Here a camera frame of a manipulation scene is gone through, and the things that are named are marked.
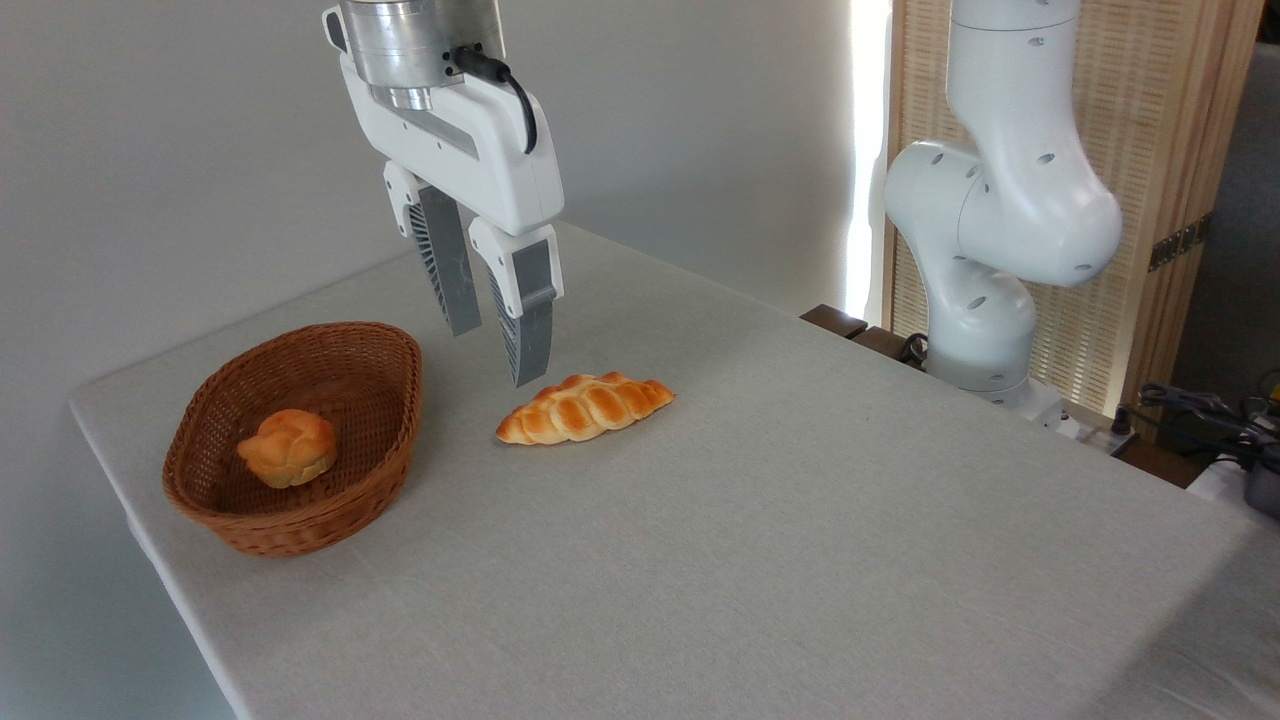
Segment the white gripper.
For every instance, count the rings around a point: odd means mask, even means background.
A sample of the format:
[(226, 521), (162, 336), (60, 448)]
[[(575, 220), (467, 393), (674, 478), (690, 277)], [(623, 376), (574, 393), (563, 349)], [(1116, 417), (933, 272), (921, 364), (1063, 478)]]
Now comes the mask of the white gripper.
[(324, 29), (362, 132), (392, 160), (383, 178), (396, 223), (452, 334), (481, 325), (461, 205), (481, 217), (468, 233), (486, 264), (512, 380), (544, 375), (553, 302), (564, 295), (556, 229), (545, 225), (564, 206), (554, 145), (534, 96), (458, 63), (506, 59), (499, 12), (330, 8)]

